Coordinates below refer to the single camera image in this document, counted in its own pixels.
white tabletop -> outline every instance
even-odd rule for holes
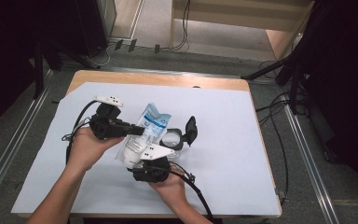
[[[148,103],[172,115],[169,128],[182,131],[195,116],[199,135],[175,159],[196,176],[215,217],[278,217],[281,213],[263,139],[248,91],[227,91],[133,84],[85,83],[60,101],[43,146],[24,182],[12,213],[29,216],[46,197],[65,165],[76,118],[94,95],[118,96],[119,119],[136,123]],[[95,114],[98,104],[86,112]],[[133,179],[115,160],[121,145],[109,149],[86,173],[72,214],[82,217],[172,217],[172,211],[145,182]],[[186,186],[189,202],[202,214],[196,193]]]

wooden desk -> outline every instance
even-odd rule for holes
[[[195,184],[215,217],[278,217],[282,213],[245,80],[97,71],[75,74],[12,213],[31,215],[64,168],[67,142],[61,141],[62,136],[71,132],[77,114],[93,95],[113,92],[124,102],[118,117],[127,122],[136,122],[149,102],[156,103],[160,112],[172,114],[170,127],[184,129],[189,117],[196,117],[199,136],[174,161],[197,177]],[[96,106],[85,117],[94,114]],[[86,173],[72,216],[174,217],[155,191],[135,181],[114,159],[119,148],[106,151]],[[186,195],[206,214],[189,186]]]
[[[173,20],[183,18],[186,3],[173,0],[170,43]],[[191,0],[188,19],[266,29],[275,57],[280,60],[307,24],[313,3],[310,0]]]

blue and white package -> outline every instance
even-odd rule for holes
[[[166,130],[170,118],[169,114],[159,114],[153,103],[148,104],[136,123],[137,126],[145,127],[144,134],[129,135],[118,152],[116,160],[122,161],[127,168],[132,168],[141,160],[140,155],[146,147],[155,143]]]

